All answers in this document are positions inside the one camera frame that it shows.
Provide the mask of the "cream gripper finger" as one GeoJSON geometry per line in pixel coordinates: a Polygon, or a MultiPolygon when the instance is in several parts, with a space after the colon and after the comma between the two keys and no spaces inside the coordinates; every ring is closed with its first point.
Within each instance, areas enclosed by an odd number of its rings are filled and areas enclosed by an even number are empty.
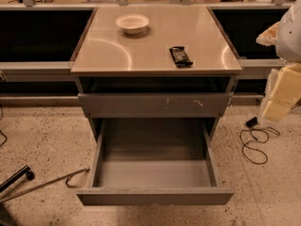
{"type": "Polygon", "coordinates": [[[280,121],[291,110],[290,104],[283,101],[267,100],[261,103],[261,118],[269,121],[280,121]]]}
{"type": "Polygon", "coordinates": [[[277,44],[277,31],[279,23],[271,25],[264,30],[257,38],[256,43],[263,46],[271,46],[277,44]]]}

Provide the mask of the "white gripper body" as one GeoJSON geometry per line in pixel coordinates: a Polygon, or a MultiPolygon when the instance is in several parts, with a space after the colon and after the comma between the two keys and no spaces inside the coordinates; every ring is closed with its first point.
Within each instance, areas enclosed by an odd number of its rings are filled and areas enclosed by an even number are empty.
{"type": "Polygon", "coordinates": [[[295,105],[300,99],[301,64],[294,63],[278,72],[269,100],[280,105],[295,105]]]}

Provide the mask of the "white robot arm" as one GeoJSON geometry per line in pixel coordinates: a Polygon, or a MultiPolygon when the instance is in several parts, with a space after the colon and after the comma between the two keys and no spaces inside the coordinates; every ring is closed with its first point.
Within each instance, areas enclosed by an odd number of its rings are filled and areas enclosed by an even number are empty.
{"type": "Polygon", "coordinates": [[[301,0],[296,0],[279,22],[262,32],[256,43],[275,45],[277,56],[289,62],[268,76],[258,116],[260,126],[267,126],[284,118],[301,99],[301,0]]]}

